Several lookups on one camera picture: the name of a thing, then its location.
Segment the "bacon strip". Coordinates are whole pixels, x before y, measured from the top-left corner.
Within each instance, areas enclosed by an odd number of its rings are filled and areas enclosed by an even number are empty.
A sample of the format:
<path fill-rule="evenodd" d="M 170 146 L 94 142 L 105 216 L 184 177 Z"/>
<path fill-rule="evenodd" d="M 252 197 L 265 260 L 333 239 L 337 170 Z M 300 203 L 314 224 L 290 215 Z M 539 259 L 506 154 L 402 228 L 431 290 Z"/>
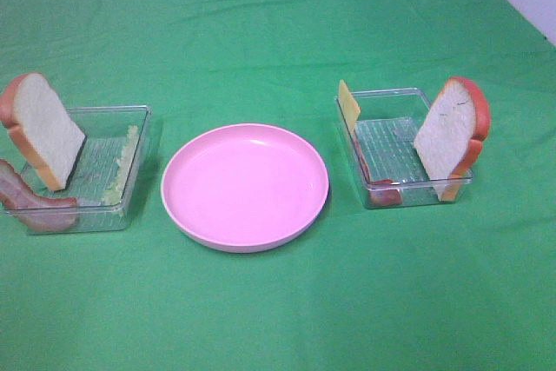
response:
<path fill-rule="evenodd" d="M 402 203 L 402 199 L 399 190 L 396 188 L 383 188 L 383 185 L 393 185 L 394 182 L 389 178 L 378 181 L 375 181 L 372 178 L 367 161 L 363 155 L 363 150 L 355 132 L 353 132 L 352 137 L 365 183 L 371 186 L 379 186 L 378 189 L 369 189 L 367 191 L 369 202 L 375 207 L 392 207 L 400 205 Z"/>
<path fill-rule="evenodd" d="M 1 160 L 1 203 L 20 222 L 38 232 L 64 231 L 77 219 L 75 197 L 36 194 L 4 159 Z"/>

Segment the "green lettuce leaf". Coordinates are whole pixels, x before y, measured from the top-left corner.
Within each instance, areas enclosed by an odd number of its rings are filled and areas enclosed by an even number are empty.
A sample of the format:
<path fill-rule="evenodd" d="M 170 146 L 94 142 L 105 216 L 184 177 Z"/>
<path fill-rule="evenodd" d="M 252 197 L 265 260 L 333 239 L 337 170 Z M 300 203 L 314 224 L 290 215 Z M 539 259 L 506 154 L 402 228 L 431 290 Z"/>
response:
<path fill-rule="evenodd" d="M 105 189 L 103 193 L 103 203 L 107 205 L 116 205 L 120 202 L 138 141 L 138 127 L 136 125 L 128 126 L 125 144 L 122 147 L 120 156 L 116 158 L 116 164 L 118 166 L 116 177 Z"/>

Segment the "bread slice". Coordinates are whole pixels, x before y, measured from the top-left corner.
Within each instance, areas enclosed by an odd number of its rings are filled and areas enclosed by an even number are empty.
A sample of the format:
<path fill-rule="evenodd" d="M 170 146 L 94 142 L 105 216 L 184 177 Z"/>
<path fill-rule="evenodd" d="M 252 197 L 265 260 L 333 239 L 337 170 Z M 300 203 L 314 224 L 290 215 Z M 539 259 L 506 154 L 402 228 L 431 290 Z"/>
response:
<path fill-rule="evenodd" d="M 65 189 L 85 134 L 71 119 L 46 77 L 30 72 L 1 94 L 1 124 L 51 191 Z"/>
<path fill-rule="evenodd" d="M 472 167 L 488 136 L 489 104 L 473 81 L 449 78 L 429 108 L 414 138 L 414 148 L 442 202 L 458 195 L 461 179 Z"/>

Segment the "pink round plate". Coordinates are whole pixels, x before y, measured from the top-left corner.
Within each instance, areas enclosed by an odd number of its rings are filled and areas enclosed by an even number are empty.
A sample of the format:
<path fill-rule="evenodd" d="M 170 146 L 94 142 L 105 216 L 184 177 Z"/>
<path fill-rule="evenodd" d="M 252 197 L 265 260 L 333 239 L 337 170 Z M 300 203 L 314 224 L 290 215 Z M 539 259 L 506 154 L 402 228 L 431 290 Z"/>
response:
<path fill-rule="evenodd" d="M 231 253 L 301 235 L 328 197 L 328 170 L 308 141 L 276 126 L 233 124 L 182 146 L 161 182 L 169 217 L 200 244 Z"/>

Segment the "yellow cheese slice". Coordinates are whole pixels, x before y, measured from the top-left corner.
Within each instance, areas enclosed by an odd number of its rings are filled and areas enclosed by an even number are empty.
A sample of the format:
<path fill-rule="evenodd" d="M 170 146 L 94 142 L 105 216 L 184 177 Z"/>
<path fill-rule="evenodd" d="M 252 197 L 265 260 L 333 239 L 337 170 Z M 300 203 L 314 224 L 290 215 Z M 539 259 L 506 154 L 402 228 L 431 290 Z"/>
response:
<path fill-rule="evenodd" d="M 361 108 L 344 80 L 339 81 L 338 101 L 349 135 L 354 136 L 355 124 L 361 113 Z"/>

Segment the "right clear plastic container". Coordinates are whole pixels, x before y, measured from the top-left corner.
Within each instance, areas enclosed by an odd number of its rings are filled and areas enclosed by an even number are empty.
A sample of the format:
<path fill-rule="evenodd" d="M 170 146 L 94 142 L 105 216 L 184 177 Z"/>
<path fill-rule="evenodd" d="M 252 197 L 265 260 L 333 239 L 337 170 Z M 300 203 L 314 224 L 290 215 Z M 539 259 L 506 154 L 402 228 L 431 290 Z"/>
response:
<path fill-rule="evenodd" d="M 393 185 L 383 185 L 384 189 L 399 190 L 402 203 L 392 207 L 375 207 L 368 200 L 367 191 L 378 189 L 365 183 L 353 137 L 349 135 L 342 114 L 338 96 L 337 105 L 341 132 L 350 158 L 354 179 L 361 200 L 368 209 L 401 208 L 443 203 L 434 190 L 431 180 L 414 149 L 414 138 L 431 106 L 426 95 L 418 88 L 377 89 L 352 91 L 361 108 L 355 124 L 355 134 L 360 142 L 370 174 L 375 181 L 391 179 Z M 473 172 L 468 170 L 455 182 L 460 185 L 457 201 L 465 187 L 473 180 Z"/>

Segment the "clear plastic container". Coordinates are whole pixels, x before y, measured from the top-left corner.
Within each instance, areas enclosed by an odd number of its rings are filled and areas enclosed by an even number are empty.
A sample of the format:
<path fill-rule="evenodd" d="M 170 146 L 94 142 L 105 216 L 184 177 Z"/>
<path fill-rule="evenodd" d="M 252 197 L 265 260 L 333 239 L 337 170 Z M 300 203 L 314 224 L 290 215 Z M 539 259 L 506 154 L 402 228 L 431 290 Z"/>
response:
<path fill-rule="evenodd" d="M 147 105 L 100 106 L 70 108 L 68 113 L 85 134 L 85 141 L 66 189 L 48 190 L 25 160 L 14 162 L 13 165 L 36 194 L 51 198 L 75 197 L 77 199 L 76 223 L 70 229 L 60 232 L 38 232 L 24 223 L 23 225 L 34 235 L 125 229 L 130 223 L 129 203 L 137 173 L 146 157 L 149 145 L 151 109 Z M 107 205 L 103 203 L 103 193 L 116 177 L 118 170 L 116 158 L 121 154 L 130 125 L 136 125 L 139 133 L 134 159 L 120 202 L 116 205 Z M 1 217 L 17 219 L 5 208 L 1 209 Z"/>
<path fill-rule="evenodd" d="M 365 183 L 353 137 L 349 135 L 342 114 L 338 96 L 337 105 L 341 132 L 350 158 L 354 179 L 361 200 L 368 209 L 401 208 L 443 203 L 434 190 L 431 180 L 414 149 L 414 138 L 431 106 L 426 95 L 418 88 L 377 89 L 352 91 L 361 108 L 355 124 L 355 134 L 360 142 L 370 174 L 375 181 L 391 179 L 393 185 L 383 185 L 384 189 L 399 190 L 402 203 L 392 207 L 375 207 L 368 200 L 367 191 L 378 189 Z M 468 170 L 455 182 L 460 185 L 457 201 L 465 187 L 473 180 L 473 172 Z"/>

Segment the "green tablecloth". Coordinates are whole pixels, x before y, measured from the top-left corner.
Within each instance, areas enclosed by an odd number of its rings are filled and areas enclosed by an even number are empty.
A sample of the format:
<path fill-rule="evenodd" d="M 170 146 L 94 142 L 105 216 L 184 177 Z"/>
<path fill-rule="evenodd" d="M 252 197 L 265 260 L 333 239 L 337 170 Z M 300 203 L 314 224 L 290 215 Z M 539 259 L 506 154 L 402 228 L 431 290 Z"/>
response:
<path fill-rule="evenodd" d="M 555 50 L 505 0 L 1 0 L 1 80 L 69 106 L 148 104 L 123 231 L 1 221 L 4 370 L 552 370 Z M 492 125 L 453 204 L 363 207 L 334 98 L 474 80 Z M 325 160 L 327 205 L 281 248 L 225 254 L 169 219 L 190 138 L 271 123 Z"/>

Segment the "left clear plastic container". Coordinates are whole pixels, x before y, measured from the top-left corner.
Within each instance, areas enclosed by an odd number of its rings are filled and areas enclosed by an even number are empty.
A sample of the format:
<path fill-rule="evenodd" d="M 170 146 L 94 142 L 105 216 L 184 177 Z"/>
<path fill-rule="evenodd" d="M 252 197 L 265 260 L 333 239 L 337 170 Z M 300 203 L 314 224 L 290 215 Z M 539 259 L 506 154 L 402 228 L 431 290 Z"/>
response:
<path fill-rule="evenodd" d="M 146 157 L 149 145 L 151 109 L 147 105 L 100 106 L 70 108 L 68 113 L 85 134 L 85 141 L 66 189 L 48 190 L 25 160 L 14 162 L 13 165 L 36 194 L 51 198 L 75 197 L 77 199 L 76 223 L 70 229 L 60 232 L 38 232 L 24 223 L 23 225 L 34 235 L 125 229 L 130 223 L 129 203 L 137 173 Z M 120 202 L 116 205 L 107 205 L 103 203 L 103 193 L 116 177 L 118 170 L 116 158 L 121 154 L 130 125 L 136 125 L 139 133 L 134 159 Z M 1 217 L 17 219 L 5 208 L 1 209 Z"/>

